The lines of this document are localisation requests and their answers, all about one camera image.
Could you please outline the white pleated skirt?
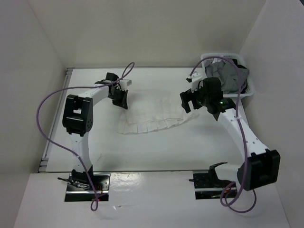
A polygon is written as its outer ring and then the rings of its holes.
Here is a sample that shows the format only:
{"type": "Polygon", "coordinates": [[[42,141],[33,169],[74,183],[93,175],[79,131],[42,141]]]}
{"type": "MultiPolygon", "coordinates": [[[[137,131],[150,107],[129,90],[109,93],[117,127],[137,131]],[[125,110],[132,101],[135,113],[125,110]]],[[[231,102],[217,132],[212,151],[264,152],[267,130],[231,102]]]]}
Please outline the white pleated skirt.
{"type": "Polygon", "coordinates": [[[117,132],[142,134],[182,125],[199,116],[186,113],[180,95],[167,90],[137,90],[127,96],[128,109],[120,116],[117,132]]]}

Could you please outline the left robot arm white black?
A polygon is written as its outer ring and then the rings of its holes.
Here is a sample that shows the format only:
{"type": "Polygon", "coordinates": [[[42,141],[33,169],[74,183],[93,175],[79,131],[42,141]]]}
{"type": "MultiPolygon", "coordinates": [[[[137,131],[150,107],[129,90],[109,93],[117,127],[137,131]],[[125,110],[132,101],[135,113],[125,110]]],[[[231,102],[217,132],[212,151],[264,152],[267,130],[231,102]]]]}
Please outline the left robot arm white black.
{"type": "Polygon", "coordinates": [[[76,153],[71,180],[84,190],[91,189],[95,183],[88,145],[89,132],[94,123],[94,106],[110,98],[113,105],[128,109],[127,94],[131,84],[131,80],[107,73],[105,79],[97,81],[89,90],[66,97],[62,124],[70,136],[72,151],[76,153]]]}

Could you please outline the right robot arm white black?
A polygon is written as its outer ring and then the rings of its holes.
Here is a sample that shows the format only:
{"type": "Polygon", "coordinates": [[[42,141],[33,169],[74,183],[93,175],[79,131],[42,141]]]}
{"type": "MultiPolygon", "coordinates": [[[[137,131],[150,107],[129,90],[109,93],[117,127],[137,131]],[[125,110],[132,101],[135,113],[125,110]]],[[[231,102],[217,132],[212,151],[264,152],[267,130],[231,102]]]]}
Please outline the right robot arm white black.
{"type": "Polygon", "coordinates": [[[214,187],[224,181],[238,182],[249,191],[275,183],[278,178],[281,156],[277,150],[270,150],[250,129],[237,110],[236,102],[224,97],[218,78],[191,75],[186,78],[191,88],[180,94],[181,106],[189,113],[190,105],[197,110],[207,111],[229,133],[240,150],[242,165],[220,162],[209,168],[208,181],[214,187]]]}

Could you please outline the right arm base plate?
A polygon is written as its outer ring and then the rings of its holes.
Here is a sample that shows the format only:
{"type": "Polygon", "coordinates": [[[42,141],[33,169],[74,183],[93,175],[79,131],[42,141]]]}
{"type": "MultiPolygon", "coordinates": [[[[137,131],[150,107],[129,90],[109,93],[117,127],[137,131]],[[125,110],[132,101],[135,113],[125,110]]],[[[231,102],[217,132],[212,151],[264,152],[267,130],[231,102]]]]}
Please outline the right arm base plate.
{"type": "Polygon", "coordinates": [[[194,171],[189,182],[194,184],[197,200],[219,199],[223,189],[231,183],[228,180],[213,180],[208,170],[194,171]]]}

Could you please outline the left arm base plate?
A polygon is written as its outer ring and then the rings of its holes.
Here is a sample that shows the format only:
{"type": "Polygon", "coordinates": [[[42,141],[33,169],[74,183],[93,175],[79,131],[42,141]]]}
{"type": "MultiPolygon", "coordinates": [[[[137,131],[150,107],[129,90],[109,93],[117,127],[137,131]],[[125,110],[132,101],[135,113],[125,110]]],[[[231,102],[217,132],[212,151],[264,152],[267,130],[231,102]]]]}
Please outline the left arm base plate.
{"type": "MultiPolygon", "coordinates": [[[[68,178],[58,177],[57,179],[67,183],[65,202],[91,202],[95,199],[93,188],[89,183],[72,180],[72,175],[69,175],[68,178]]],[[[108,201],[110,175],[97,174],[93,176],[92,181],[98,195],[98,201],[108,201]]]]}

